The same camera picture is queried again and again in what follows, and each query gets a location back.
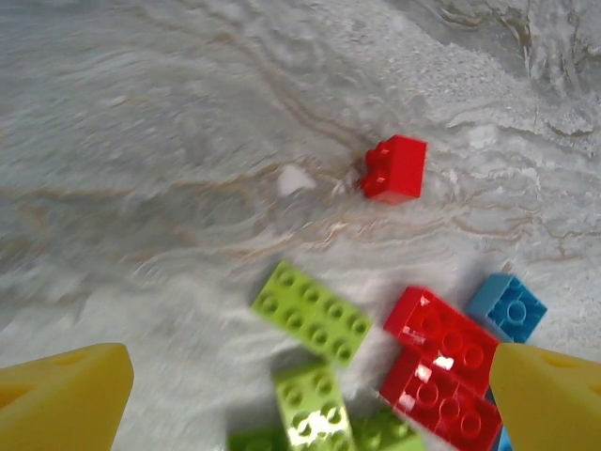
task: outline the red duplo brick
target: red duplo brick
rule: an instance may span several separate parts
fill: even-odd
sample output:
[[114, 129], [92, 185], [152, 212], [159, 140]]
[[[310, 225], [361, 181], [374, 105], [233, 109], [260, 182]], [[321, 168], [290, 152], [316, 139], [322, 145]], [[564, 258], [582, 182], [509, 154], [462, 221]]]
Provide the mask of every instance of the red duplo brick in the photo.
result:
[[414, 350], [403, 350], [380, 395], [459, 451], [488, 451], [501, 429], [494, 404]]
[[367, 175], [361, 180], [365, 197], [389, 204], [419, 198], [426, 148], [423, 141], [395, 135], [368, 150], [365, 154]]
[[485, 395], [499, 340], [431, 291], [408, 287], [384, 330], [476, 395]]

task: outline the blue duplo brick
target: blue duplo brick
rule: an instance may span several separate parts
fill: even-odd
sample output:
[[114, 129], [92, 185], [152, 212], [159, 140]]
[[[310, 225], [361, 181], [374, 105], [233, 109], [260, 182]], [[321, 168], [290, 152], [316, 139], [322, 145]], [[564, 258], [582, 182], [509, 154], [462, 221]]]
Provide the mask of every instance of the blue duplo brick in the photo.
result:
[[547, 308], [512, 274], [491, 274], [466, 313], [504, 342], [526, 343]]
[[497, 451], [514, 451], [514, 447], [511, 445], [511, 441], [509, 440], [509, 435], [507, 434], [507, 429], [505, 426], [501, 429], [501, 436], [499, 437], [499, 446], [497, 447]]

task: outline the white marble countertop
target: white marble countertop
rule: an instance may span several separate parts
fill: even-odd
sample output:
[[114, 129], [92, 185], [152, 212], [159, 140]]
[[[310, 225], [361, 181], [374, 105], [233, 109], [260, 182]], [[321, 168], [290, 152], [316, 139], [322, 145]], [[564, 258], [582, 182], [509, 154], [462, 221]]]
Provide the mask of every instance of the white marble countertop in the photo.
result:
[[[515, 272], [532, 343], [601, 360], [596, 3], [3, 1], [0, 365], [124, 342], [114, 450], [221, 450], [303, 359], [249, 309], [282, 257], [376, 319], [351, 414], [408, 284], [461, 306]], [[429, 143], [424, 193], [377, 205], [357, 162], [395, 133]]]

